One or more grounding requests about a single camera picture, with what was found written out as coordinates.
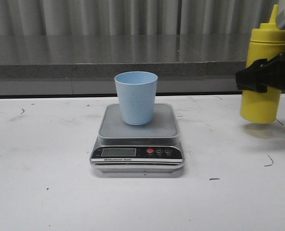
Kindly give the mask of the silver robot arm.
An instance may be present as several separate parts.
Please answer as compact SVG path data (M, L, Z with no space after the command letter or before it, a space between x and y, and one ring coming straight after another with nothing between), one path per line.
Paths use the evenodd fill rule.
M273 9L270 20L260 24L260 28L251 32L250 46L261 45L261 48L252 48L252 51L272 51L276 45L285 47L285 8L276 15ZM255 60L249 67L238 71L235 75L237 88L266 93L268 87L285 91L285 50L276 51L273 58Z

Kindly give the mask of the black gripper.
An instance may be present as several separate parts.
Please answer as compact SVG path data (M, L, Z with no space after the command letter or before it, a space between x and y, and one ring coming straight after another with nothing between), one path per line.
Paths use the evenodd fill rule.
M240 90L266 93L268 87L285 91L285 36L281 38L252 38L248 54L260 56L235 74Z

